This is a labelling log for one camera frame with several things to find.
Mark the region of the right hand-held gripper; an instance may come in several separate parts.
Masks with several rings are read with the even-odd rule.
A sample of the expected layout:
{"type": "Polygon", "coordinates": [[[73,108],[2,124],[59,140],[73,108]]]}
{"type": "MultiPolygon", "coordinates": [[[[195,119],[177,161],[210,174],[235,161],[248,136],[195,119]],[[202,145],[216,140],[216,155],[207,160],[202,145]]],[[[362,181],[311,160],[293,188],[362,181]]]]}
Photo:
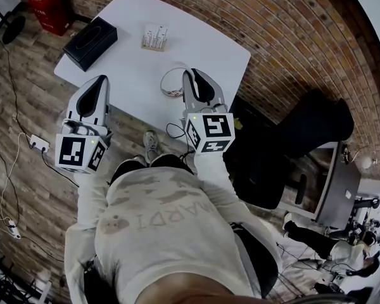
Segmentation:
{"type": "Polygon", "coordinates": [[[184,71],[182,87],[184,132],[190,145],[196,153],[224,153],[235,140],[235,128],[221,87],[196,68],[184,71]]]}

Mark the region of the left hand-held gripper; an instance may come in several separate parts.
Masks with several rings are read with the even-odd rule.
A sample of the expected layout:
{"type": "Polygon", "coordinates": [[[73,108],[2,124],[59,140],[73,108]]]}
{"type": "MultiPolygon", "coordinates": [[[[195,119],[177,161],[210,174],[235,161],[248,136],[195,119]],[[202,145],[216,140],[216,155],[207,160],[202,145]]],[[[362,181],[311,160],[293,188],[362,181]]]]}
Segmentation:
{"type": "Polygon", "coordinates": [[[56,135],[56,167],[81,174],[98,172],[113,135],[103,126],[108,113],[108,90],[107,76],[98,75],[72,95],[66,114],[72,120],[64,120],[56,135]]]}

